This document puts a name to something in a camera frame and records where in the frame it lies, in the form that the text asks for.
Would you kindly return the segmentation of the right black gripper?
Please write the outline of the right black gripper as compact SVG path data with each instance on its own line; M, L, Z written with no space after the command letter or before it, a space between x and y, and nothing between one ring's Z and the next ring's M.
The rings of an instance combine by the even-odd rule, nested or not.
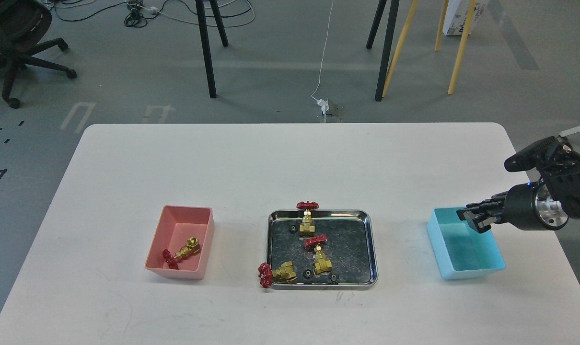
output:
M542 221L535 207L539 185L515 185L509 191L470 203L456 214L477 233L485 233L492 224L510 223L521 230L541 230Z

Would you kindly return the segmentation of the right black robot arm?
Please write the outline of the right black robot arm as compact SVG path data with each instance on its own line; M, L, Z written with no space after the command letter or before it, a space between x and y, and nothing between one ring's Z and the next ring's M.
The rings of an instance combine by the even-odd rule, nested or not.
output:
M580 153L568 139L549 136L507 158L509 172L537 170L540 179L513 186L456 211L477 233L492 224L510 223L521 230L559 230L580 219Z

